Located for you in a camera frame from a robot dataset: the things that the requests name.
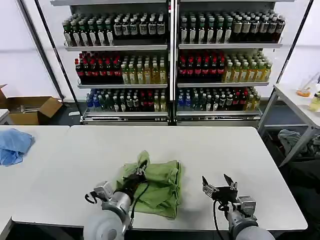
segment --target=red bottle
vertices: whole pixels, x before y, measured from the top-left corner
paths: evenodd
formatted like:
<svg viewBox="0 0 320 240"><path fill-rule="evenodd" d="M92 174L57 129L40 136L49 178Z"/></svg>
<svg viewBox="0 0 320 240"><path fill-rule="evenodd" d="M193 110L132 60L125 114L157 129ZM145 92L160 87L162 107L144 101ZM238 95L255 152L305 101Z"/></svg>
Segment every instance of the red bottle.
<svg viewBox="0 0 320 240"><path fill-rule="evenodd" d="M186 69L186 75L188 77L193 77L194 76L194 57L190 56L189 61L188 61L188 66Z"/></svg>

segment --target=cloth on floor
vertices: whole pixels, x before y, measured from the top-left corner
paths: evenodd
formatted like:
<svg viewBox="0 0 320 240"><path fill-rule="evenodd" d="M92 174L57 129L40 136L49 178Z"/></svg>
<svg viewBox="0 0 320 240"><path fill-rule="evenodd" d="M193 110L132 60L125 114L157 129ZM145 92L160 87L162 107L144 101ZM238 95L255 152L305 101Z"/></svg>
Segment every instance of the cloth on floor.
<svg viewBox="0 0 320 240"><path fill-rule="evenodd" d="M31 141L32 135L14 128L0 131L0 165L21 163Z"/></svg>
<svg viewBox="0 0 320 240"><path fill-rule="evenodd" d="M122 186L123 177L128 177L145 160L148 161L145 177L149 187L138 200L135 211L175 219L180 204L181 186L181 165L176 160L150 163L148 152L142 151L138 156L138 163L126 163L122 167L121 178L116 182L117 188ZM140 184L134 197L137 198L146 187L147 183Z"/></svg>

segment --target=blue cloth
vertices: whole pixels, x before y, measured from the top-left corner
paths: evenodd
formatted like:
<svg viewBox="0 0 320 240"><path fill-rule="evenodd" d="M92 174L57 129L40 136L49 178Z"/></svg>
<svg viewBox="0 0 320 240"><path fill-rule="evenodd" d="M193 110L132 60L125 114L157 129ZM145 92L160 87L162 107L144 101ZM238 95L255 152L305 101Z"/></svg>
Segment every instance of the blue cloth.
<svg viewBox="0 0 320 240"><path fill-rule="evenodd" d="M0 165L21 163L23 155L30 148L31 141L32 135L13 128L0 131Z"/></svg>

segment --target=table leg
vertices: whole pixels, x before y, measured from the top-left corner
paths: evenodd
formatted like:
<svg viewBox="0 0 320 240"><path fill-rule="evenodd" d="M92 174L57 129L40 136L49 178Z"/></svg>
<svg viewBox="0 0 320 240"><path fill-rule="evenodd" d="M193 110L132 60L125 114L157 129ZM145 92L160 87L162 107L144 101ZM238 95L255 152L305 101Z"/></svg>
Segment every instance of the table leg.
<svg viewBox="0 0 320 240"><path fill-rule="evenodd" d="M278 97L279 96L278 96L277 92L275 91L275 89L273 89L271 97L269 99L269 102L264 110L264 113L262 114L262 118L261 118L259 125L258 125L258 133L260 134L261 137L263 136L264 131L265 131L264 127L265 127L266 121L269 117L269 110L276 103L276 101L278 100Z"/></svg>
<svg viewBox="0 0 320 240"><path fill-rule="evenodd" d="M316 131L316 128L314 128L313 126L309 126L305 130L304 134L301 136L299 141L294 145L294 147L285 157L283 162L279 165L279 168L285 165L287 162L289 162L292 158L294 158L300 152L302 147L304 147L309 142L309 140L315 135Z"/></svg>

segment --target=metal pole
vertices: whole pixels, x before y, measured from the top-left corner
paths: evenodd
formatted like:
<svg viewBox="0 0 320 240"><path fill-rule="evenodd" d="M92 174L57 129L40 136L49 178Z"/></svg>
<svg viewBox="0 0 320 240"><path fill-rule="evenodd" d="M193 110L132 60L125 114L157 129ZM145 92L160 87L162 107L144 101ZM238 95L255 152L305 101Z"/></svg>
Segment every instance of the metal pole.
<svg viewBox="0 0 320 240"><path fill-rule="evenodd" d="M21 13L22 13L22 15L24 17L25 23L29 28L29 31L31 33L31 36L32 36L33 41L35 43L35 46L36 46L36 48L37 48L37 50L38 50L38 52L40 54L40 57L42 58L44 66L45 66L45 68L46 68L46 70L47 70L47 72L48 72L48 74L49 74L49 76L51 78L51 81L52 81L52 83L53 83L53 85L55 87L55 90L57 91L57 93L58 93L59 97L61 98L61 100L63 100L65 98L65 96L61 92L61 89L59 87L58 81L57 81L56 76L55 76L55 74L54 74L54 72L53 72L53 70L51 68L51 65L50 65L50 63L48 61L48 58L47 58L46 53L45 53L45 50L44 50L44 48L43 48L43 46L41 44L41 41L40 41L39 36L37 34L35 25L32 22L32 19L30 17L28 9L27 9L27 7L26 7L26 5L25 5L23 0L15 0L15 3L18 5L18 7L19 7L19 9L20 9L20 11L21 11Z"/></svg>
<svg viewBox="0 0 320 240"><path fill-rule="evenodd" d="M54 40L53 40L53 38L52 38L52 35L51 35L51 33L50 33L49 27L48 27L48 25L47 25L47 22L46 22L44 13L42 12L42 9L41 9L41 7L40 7L39 1L38 1L38 0L34 0L34 2L35 2L35 5L36 5L37 10L38 10L38 12L39 12L39 15L40 15L40 17L41 17L41 20L42 20L43 26L44 26L44 28L45 28L46 34L48 35L48 38L49 38L50 43L51 43L51 45L52 45L52 48L53 48L54 54L55 54L55 56L56 56L56 59L57 59L58 62L59 62L61 71L62 71L62 73L63 73L63 75L64 75L64 78L65 78L65 81L66 81L66 83L67 83L67 85L68 85L68 87L69 87L69 90L70 90L71 94L72 94L74 103L75 103L76 107L78 108L78 111L79 111L80 115L83 116L83 113L82 113L82 111L81 111L81 109L80 109L80 106L79 106L79 102L78 102L77 97L76 97L76 95L75 95L75 92L74 92L74 90L73 90L73 88L72 88L72 86L71 86L70 80L69 80L68 75L67 75L67 73L66 73L65 67L64 67L64 65L63 65L63 63L62 63L62 61L61 61L60 55L59 55L59 53L58 53L58 51L57 51L55 42L54 42Z"/></svg>

